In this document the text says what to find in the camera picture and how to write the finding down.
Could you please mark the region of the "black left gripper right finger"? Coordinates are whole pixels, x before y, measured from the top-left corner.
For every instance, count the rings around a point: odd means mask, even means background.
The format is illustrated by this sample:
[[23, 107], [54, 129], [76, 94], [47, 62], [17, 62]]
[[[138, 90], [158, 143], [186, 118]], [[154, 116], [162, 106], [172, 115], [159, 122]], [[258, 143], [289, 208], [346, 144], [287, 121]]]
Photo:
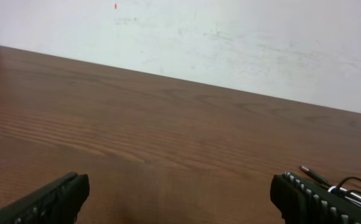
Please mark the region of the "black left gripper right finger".
[[325, 188], [292, 172], [274, 175], [270, 199], [286, 223], [361, 224], [361, 191]]

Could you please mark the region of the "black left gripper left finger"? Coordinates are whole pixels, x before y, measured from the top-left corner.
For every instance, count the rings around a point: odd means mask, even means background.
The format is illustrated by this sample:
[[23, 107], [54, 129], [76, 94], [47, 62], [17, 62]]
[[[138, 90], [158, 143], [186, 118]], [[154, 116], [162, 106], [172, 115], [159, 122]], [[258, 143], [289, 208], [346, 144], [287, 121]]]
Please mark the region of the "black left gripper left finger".
[[0, 224], [74, 224], [90, 193], [86, 174], [69, 172], [0, 209]]

